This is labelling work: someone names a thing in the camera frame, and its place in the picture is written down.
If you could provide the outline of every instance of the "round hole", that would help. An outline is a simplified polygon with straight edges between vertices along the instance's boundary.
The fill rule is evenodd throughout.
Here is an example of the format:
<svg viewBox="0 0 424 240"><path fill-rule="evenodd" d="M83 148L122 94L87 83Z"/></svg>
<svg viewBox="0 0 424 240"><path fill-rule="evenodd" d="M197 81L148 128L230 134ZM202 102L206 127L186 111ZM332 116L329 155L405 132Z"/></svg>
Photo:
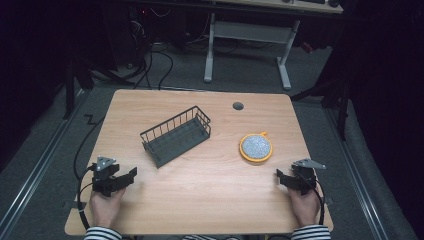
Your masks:
<svg viewBox="0 0 424 240"><path fill-rule="evenodd" d="M242 110L244 108L244 105L241 102L235 102L235 103L233 103L233 108L235 110Z"/></svg>

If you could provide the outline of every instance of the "human hand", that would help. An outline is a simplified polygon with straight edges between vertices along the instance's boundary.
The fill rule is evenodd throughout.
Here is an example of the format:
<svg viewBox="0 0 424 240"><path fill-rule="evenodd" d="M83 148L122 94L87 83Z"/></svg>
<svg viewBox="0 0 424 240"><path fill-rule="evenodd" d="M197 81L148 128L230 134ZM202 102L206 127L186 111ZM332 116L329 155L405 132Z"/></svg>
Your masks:
<svg viewBox="0 0 424 240"><path fill-rule="evenodd" d="M302 196L299 191L291 188L287 188L287 190L300 227L317 224L316 217L321 204L315 192L309 190L307 194Z"/></svg>
<svg viewBox="0 0 424 240"><path fill-rule="evenodd" d="M91 192L90 208L93 215L93 226L112 227L118 217L125 189L113 193L111 197L105 197L99 192Z"/></svg>

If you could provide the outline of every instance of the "table leg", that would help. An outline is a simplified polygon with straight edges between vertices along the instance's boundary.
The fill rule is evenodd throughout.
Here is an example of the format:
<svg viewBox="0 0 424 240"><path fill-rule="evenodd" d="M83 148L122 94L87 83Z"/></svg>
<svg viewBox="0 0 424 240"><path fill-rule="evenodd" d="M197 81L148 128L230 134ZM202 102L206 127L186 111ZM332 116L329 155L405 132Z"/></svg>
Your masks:
<svg viewBox="0 0 424 240"><path fill-rule="evenodd" d="M299 24L300 24L299 20L294 22L293 27L290 31L289 39L286 43L286 47L283 52L283 56L277 58L278 69L280 70L281 81L283 82L283 88L285 90L291 89L290 79L286 69L286 61L287 61L287 57L289 56L290 49L293 45L294 38L296 37Z"/></svg>
<svg viewBox="0 0 424 240"><path fill-rule="evenodd" d="M212 81L212 71L213 71L213 40L215 35L215 13L211 13L211 23L209 29L209 49L208 55L206 57L206 67L205 67L205 82Z"/></svg>

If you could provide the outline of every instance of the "black-and-white striped sleeve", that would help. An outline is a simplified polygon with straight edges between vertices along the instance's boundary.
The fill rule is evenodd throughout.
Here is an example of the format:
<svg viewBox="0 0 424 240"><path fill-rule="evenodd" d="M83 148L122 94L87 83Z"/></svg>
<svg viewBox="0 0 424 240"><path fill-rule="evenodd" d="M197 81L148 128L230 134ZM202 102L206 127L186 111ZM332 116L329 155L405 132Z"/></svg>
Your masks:
<svg viewBox="0 0 424 240"><path fill-rule="evenodd" d="M294 230L291 240L329 240L331 239L328 227L323 225L310 225Z"/></svg>
<svg viewBox="0 0 424 240"><path fill-rule="evenodd" d="M87 229L84 240L121 240L122 236L117 231L104 227L91 227Z"/></svg>

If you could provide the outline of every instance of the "black cable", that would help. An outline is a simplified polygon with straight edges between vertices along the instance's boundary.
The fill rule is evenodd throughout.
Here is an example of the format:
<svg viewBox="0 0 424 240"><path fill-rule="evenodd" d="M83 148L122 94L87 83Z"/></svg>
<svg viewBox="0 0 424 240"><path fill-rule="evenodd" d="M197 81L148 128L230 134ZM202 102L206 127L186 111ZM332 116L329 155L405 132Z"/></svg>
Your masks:
<svg viewBox="0 0 424 240"><path fill-rule="evenodd" d="M78 155L79 155L79 153L80 153L80 151L81 151L81 149L82 149L82 147L84 146L84 144L85 144L85 141L87 141L87 139L88 139L88 137L91 135L91 133L94 131L94 129L96 129L96 127L101 123L101 122L103 122L103 120L105 119L105 117L102 117L99 121L97 121L97 123L96 124L94 124L94 126L91 128L91 130L85 135L85 138L84 138L84 140L81 142L81 144L79 145L79 147L78 147L78 150L77 150L77 152L76 152L76 154L75 154L75 157L74 157L74 175L75 175L75 177L77 178L77 180L80 180L79 179L79 175L78 175L78 171L77 171L77 158L78 158Z"/></svg>
<svg viewBox="0 0 424 240"><path fill-rule="evenodd" d="M205 40L205 39L209 39L208 37L203 37L204 35L205 35L205 33L206 33L206 30L208 29L208 26L209 26L209 19L211 18L211 16L210 16L211 14L208 14L207 15L207 18L206 18L206 22L205 22L205 27L203 28L203 31L202 31L202 33L200 34L200 36L199 37L197 37L195 40L193 40L193 41L189 41L189 42L186 42L185 43L185 45L187 46L187 47L189 47L189 48L191 48L189 45L190 44L192 44L192 43L197 43L197 42L201 42L201 41L203 41L203 40Z"/></svg>
<svg viewBox="0 0 424 240"><path fill-rule="evenodd" d="M80 194L81 194L82 192L84 192L84 190L85 190L88 186L90 186L90 185L93 185L93 183L89 183L89 184L85 185L85 186L81 189Z"/></svg>
<svg viewBox="0 0 424 240"><path fill-rule="evenodd" d="M78 189L77 189L77 207L78 207L78 213L80 215L82 224L84 225L84 227L85 227L86 230L90 228L90 224L88 223L87 217L85 216L84 207L83 207L82 202L81 202L81 192L82 192L82 190L81 190L81 184L82 184L82 180L83 180L85 174L88 171L92 170L92 168L93 168L93 166L88 167L81 174L81 177L79 177L79 180L78 180Z"/></svg>
<svg viewBox="0 0 424 240"><path fill-rule="evenodd" d="M325 192L324 192L324 188L322 187L321 183L318 180L315 180L315 182L317 182L319 184L319 186L321 187L322 199L323 199L323 202L325 203Z"/></svg>
<svg viewBox="0 0 424 240"><path fill-rule="evenodd" d="M299 174L299 176L302 177L303 181L305 181L305 183L309 186L309 188L311 188L315 192L315 194L317 195L317 197L318 197L318 200L319 200L319 203L320 203L320 207L321 207L320 217L319 217L318 224L319 225L323 225L324 224L324 202L323 202L321 196L319 195L318 191L314 187L312 187L312 185L308 182L308 180L306 180L305 177L302 174Z"/></svg>
<svg viewBox="0 0 424 240"><path fill-rule="evenodd" d="M289 236L282 235L282 234L277 234L277 235L271 235L271 236L269 236L269 238L267 240L273 240L274 238L291 239L291 237L289 237Z"/></svg>
<svg viewBox="0 0 424 240"><path fill-rule="evenodd" d="M139 55L141 54L141 52L143 52L142 44L143 44L144 41L138 41L137 38L136 38L135 39L135 42L136 42L135 43L135 45L136 45L135 46L135 52L136 52L136 54L135 54L134 62L137 62L137 59L138 59ZM143 70L145 70L145 69L143 69L144 66L146 66L145 65L145 60L142 59L141 62L140 62L140 64L139 64L139 66L137 67L137 69L134 72L129 73L129 74L127 74L127 75L125 75L123 77L120 77L120 78L122 80L128 80L128 79L131 79L133 77L136 77L136 76L140 75L143 72ZM98 76L98 75L96 75L92 71L90 73L91 73L91 76L93 78L98 79L100 81L110 81L110 80L112 80L111 78L108 78L108 77L103 78L101 76Z"/></svg>
<svg viewBox="0 0 424 240"><path fill-rule="evenodd" d="M150 53L149 54L150 55L149 68L146 69L147 63L146 63L146 61L144 61L144 65L145 65L145 70L144 71L145 72L144 72L143 76L141 76L140 79L137 81L137 83L134 85L134 88L133 89L136 89L138 87L138 85L141 83L141 81L144 79L144 77L147 76L147 73L150 71L150 68L152 67L152 63L153 63L152 46L150 47L149 53ZM150 82L149 82L148 79L147 79L147 85L148 85L149 89L152 89L152 87L151 87Z"/></svg>
<svg viewBox="0 0 424 240"><path fill-rule="evenodd" d="M161 87L161 85L162 85L163 80L165 80L166 76L168 76L168 74L171 72L172 68L174 67L174 61L172 60L172 58L171 58L169 55L167 55L167 54L165 54L165 53L162 53L162 52L155 52L155 53L157 53L157 54L161 54L161 55L163 55L163 56L167 57L167 58L171 61L171 66L169 67L168 72L167 72L167 73L165 74L165 76L163 76L163 77L162 77L162 79L159 81L159 84L158 84L158 90L160 90L160 87Z"/></svg>
<svg viewBox="0 0 424 240"><path fill-rule="evenodd" d="M217 50L215 46L214 46L213 50L214 50L215 52L217 52L217 53L221 53L221 54L230 54L230 53L232 53L232 52L235 52L235 51L238 49L238 47L239 47L239 45L238 45L238 43L237 43L237 44L236 44L236 46L235 46L233 49L231 49L231 50L229 50L229 51L226 51L226 52Z"/></svg>
<svg viewBox="0 0 424 240"><path fill-rule="evenodd" d="M208 44L208 43L203 44L201 47L193 47L193 46L191 46L191 45L200 44L201 42L203 42L203 41L205 41L205 40L208 40L208 38L200 39L200 40L197 40L196 42L186 43L186 45L185 45L185 46L186 46L186 47L188 47L188 48L190 48L190 49L194 49L194 50L203 50L203 49L208 48L208 46L209 46L209 44Z"/></svg>

